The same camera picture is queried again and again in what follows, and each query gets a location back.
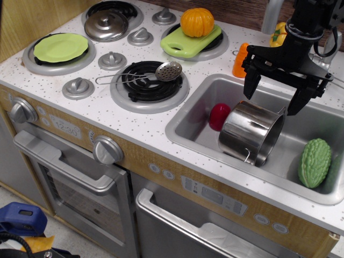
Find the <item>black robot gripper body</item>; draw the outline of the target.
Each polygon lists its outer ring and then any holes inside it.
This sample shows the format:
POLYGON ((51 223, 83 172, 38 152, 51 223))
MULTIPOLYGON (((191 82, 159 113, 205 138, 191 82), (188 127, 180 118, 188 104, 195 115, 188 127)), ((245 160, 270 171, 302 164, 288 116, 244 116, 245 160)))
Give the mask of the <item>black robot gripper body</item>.
POLYGON ((256 68, 265 76, 298 89, 306 89, 309 98, 321 97, 332 80, 325 69, 309 57, 313 42, 288 35, 282 46, 262 47, 249 45, 242 67, 246 74, 256 68))

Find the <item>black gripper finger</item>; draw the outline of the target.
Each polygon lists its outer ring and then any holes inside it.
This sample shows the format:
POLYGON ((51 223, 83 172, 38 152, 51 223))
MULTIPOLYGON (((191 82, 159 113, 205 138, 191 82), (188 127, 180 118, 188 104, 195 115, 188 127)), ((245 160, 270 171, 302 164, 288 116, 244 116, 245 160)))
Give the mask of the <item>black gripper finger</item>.
POLYGON ((259 82, 261 80, 261 73, 256 68, 249 68, 244 82, 243 93, 247 99, 251 99, 259 82))
POLYGON ((288 116, 296 115, 308 102, 309 93, 306 89, 296 90, 288 106, 288 116))

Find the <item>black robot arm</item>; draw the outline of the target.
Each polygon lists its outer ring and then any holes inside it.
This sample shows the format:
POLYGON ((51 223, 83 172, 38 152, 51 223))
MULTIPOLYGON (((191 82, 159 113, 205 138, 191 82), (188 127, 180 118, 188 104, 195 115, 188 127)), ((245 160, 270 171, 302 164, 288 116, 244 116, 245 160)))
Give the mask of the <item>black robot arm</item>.
POLYGON ((249 45, 242 63, 246 72, 243 93, 251 99, 262 76, 284 83, 296 92, 287 114, 296 115, 312 98, 321 97, 334 77, 309 57, 318 51, 325 30, 338 38, 343 23, 343 1, 295 1, 294 12, 286 22, 287 31, 279 47, 249 45))

